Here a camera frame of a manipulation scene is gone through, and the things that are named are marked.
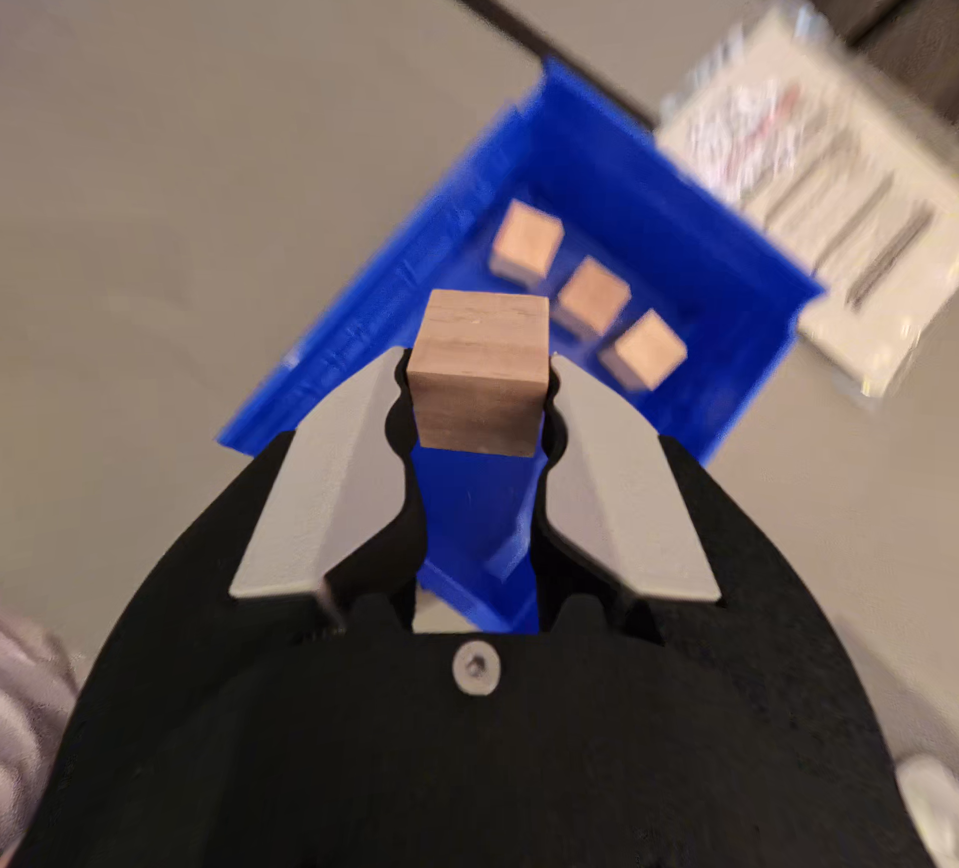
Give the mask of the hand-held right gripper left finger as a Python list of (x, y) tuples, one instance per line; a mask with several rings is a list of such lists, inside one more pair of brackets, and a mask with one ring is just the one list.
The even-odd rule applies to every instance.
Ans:
[(418, 434), (391, 347), (301, 421), (233, 576), (237, 601), (310, 598), (335, 623), (356, 599), (401, 593), (428, 552)]

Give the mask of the blue plastic bin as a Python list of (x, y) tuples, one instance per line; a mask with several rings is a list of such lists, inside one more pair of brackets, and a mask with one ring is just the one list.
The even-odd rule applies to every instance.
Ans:
[[(558, 254), (571, 271), (578, 256), (612, 258), (635, 286), (636, 308), (664, 310), (691, 339), (689, 358), (647, 395), (613, 387), (596, 350), (550, 339), (558, 353), (606, 384), (658, 432), (721, 590), (714, 606), (645, 605), (656, 628), (678, 634), (682, 620), (735, 619), (734, 590), (746, 590), (750, 564), (771, 584), (809, 604), (809, 593), (779, 551), (702, 467), (795, 340), (800, 311), (819, 286), (749, 227), (692, 185), (643, 131), (607, 98), (551, 63), (525, 102), (511, 107), (441, 179), (432, 194), (363, 268), (323, 317), (222, 431), (220, 441), (260, 454), (290, 442), (327, 395), (391, 347), (410, 348), (428, 295), (440, 283), (467, 291), (494, 282), (481, 243), (513, 199), (545, 203), (570, 220)], [(539, 629), (530, 563), (530, 521), (542, 447), (532, 458), (414, 454), (425, 505), (428, 552), (417, 580), (484, 633)]]

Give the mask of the wooden cube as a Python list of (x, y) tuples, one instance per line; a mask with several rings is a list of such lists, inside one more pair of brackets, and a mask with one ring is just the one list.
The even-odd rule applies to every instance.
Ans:
[(604, 337), (631, 299), (629, 283), (586, 256), (557, 294), (551, 320), (583, 342)]
[(406, 370), (420, 445), (533, 457), (548, 347), (544, 297), (433, 290)]
[(564, 236), (557, 216), (514, 199), (493, 239), (488, 268), (499, 278), (535, 290), (548, 277)]
[(625, 330), (598, 360), (628, 393), (651, 392), (688, 358), (688, 347), (653, 309)]

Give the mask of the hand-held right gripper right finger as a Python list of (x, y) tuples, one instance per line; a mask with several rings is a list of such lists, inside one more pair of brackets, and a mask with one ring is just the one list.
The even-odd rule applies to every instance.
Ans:
[(569, 358), (553, 354), (529, 557), (540, 629), (575, 595), (627, 617), (639, 602), (714, 606), (721, 590), (658, 432)]

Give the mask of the printed sheet in plastic sleeve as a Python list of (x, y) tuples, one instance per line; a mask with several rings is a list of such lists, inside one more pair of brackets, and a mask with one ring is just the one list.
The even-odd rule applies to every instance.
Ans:
[(763, 0), (665, 97), (655, 139), (825, 291), (801, 336), (869, 399), (957, 295), (957, 136), (809, 0)]

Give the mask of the grey cloth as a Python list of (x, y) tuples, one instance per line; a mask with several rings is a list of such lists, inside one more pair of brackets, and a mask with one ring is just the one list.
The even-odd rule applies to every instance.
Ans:
[(30, 826), (78, 698), (67, 649), (42, 626), (1, 615), (1, 854)]

